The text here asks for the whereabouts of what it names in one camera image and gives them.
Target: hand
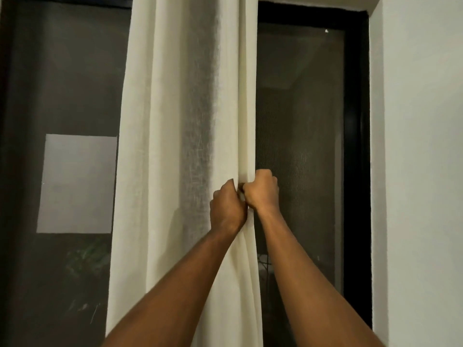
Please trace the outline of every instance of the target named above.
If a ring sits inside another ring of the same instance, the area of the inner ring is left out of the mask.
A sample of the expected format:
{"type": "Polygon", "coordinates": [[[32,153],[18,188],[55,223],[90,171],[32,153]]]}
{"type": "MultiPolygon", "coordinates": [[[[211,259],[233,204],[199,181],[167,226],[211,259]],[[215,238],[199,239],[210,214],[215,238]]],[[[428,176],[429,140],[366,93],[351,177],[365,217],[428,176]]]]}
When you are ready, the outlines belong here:
{"type": "Polygon", "coordinates": [[[235,190],[233,179],[220,190],[214,191],[211,206],[211,228],[223,229],[237,234],[248,217],[248,205],[241,201],[235,190]]]}
{"type": "Polygon", "coordinates": [[[252,183],[240,184],[247,204],[258,213],[280,212],[278,204],[278,180],[269,169],[256,170],[256,177],[252,183]]]}

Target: curtain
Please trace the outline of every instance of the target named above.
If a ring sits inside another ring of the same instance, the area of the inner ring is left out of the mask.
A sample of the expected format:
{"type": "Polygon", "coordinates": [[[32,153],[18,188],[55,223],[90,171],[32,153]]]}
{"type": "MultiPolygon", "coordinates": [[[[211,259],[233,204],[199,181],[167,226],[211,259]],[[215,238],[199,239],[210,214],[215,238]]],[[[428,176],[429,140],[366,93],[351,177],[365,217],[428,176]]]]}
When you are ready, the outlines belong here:
{"type": "MultiPolygon", "coordinates": [[[[121,107],[107,332],[210,229],[209,201],[255,174],[258,0],[133,0],[121,107]]],[[[262,346],[253,214],[194,346],[262,346]]]]}

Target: sheer curtain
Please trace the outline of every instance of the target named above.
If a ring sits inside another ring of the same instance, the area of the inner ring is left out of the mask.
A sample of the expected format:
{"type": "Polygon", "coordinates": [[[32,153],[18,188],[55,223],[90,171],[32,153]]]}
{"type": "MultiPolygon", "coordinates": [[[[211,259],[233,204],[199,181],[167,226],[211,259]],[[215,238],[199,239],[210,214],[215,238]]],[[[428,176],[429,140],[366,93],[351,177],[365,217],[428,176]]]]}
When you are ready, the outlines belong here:
{"type": "MultiPolygon", "coordinates": [[[[255,173],[258,0],[133,0],[107,332],[210,229],[209,201],[255,173]]],[[[262,346],[253,215],[194,346],[262,346]]]]}

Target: skin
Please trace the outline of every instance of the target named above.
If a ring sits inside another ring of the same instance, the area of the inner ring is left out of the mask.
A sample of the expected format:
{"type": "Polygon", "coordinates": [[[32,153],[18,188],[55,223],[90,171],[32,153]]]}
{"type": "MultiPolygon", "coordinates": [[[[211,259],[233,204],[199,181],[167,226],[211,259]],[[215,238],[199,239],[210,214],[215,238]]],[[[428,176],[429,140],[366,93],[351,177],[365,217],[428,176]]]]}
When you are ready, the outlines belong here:
{"type": "Polygon", "coordinates": [[[103,347],[191,345],[222,260],[247,217],[258,214],[275,277],[298,347],[382,347],[371,329],[310,260],[281,216],[278,183],[257,170],[251,183],[233,180],[214,192],[211,231],[109,333],[103,347]]]}

